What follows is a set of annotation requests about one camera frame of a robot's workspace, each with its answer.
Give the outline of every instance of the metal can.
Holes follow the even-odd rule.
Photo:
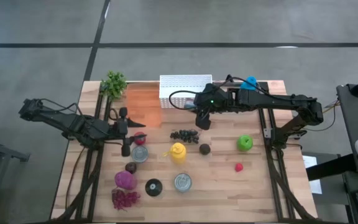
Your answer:
[[[174,183],[175,188],[180,192],[187,192],[191,188],[191,178],[188,174],[178,174]]]
[[[144,146],[136,146],[132,150],[132,158],[137,163],[142,163],[149,158],[149,152]]]

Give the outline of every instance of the white box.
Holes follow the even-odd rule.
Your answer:
[[[212,75],[160,75],[160,105],[161,108],[174,108],[168,100],[174,91],[188,90],[201,92],[207,83],[212,83]],[[172,103],[180,108],[186,100],[194,100],[192,93],[177,93],[171,97]]]

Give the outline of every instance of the concrete floor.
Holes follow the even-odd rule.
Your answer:
[[[104,0],[0,1],[0,43],[92,43]],[[358,42],[358,0],[112,0],[101,42]],[[48,219],[67,146],[60,131],[17,112],[26,98],[78,101],[91,49],[0,49],[0,143],[30,152],[13,162],[0,194],[0,223]],[[163,74],[227,74],[284,80],[288,93],[336,99],[335,87],[358,82],[358,48],[99,49],[91,80],[108,70],[128,80]],[[329,125],[333,115],[315,129]],[[349,153],[336,124],[301,140],[305,151]],[[343,211],[318,206],[325,220]]]

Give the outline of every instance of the green plant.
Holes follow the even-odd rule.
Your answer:
[[[101,82],[103,89],[102,94],[104,96],[109,96],[112,100],[120,98],[127,86],[124,74],[110,70],[107,73],[107,77],[107,80],[102,80]]]

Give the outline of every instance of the wooden board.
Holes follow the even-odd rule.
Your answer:
[[[283,81],[268,81],[268,84],[272,94],[286,94]],[[79,104],[84,114],[94,115],[98,88],[99,82],[84,82]],[[141,199],[127,211],[117,211],[113,208],[111,191],[116,188],[114,176],[124,170],[124,166],[131,162],[132,158],[122,157],[120,146],[106,145],[94,222],[277,221],[257,111],[212,114],[210,130],[202,131],[195,126],[195,114],[176,109],[160,109],[158,82],[131,83],[123,97],[115,101],[112,107],[118,109],[122,106],[128,107],[131,119],[147,125],[146,128],[129,130],[129,134],[137,131],[148,134],[145,146],[150,156],[145,163],[138,164],[138,171],[135,173],[138,180],[136,191],[141,194]],[[277,126],[282,126],[291,117],[290,111],[275,110]],[[185,164],[176,165],[169,157],[162,156],[174,143],[169,138],[172,131],[192,128],[200,132],[200,144],[206,143],[211,146],[211,154],[202,156],[198,152],[199,145],[185,144],[188,152]],[[254,138],[254,146],[249,152],[239,152],[236,149],[236,140],[242,134]],[[68,181],[81,150],[82,147],[77,142],[69,144],[52,218],[58,217],[64,211]],[[86,153],[83,153],[76,169],[70,201],[79,191],[85,157]],[[285,149],[284,160],[291,190],[302,206],[316,217],[299,147],[288,146]],[[237,162],[243,164],[242,172],[234,171]],[[182,172],[189,174],[193,181],[191,190],[187,193],[177,192],[173,185],[175,176]],[[163,184],[163,192],[158,197],[150,197],[145,192],[145,183],[152,178],[161,180]],[[282,194],[281,199],[284,216],[288,217]]]

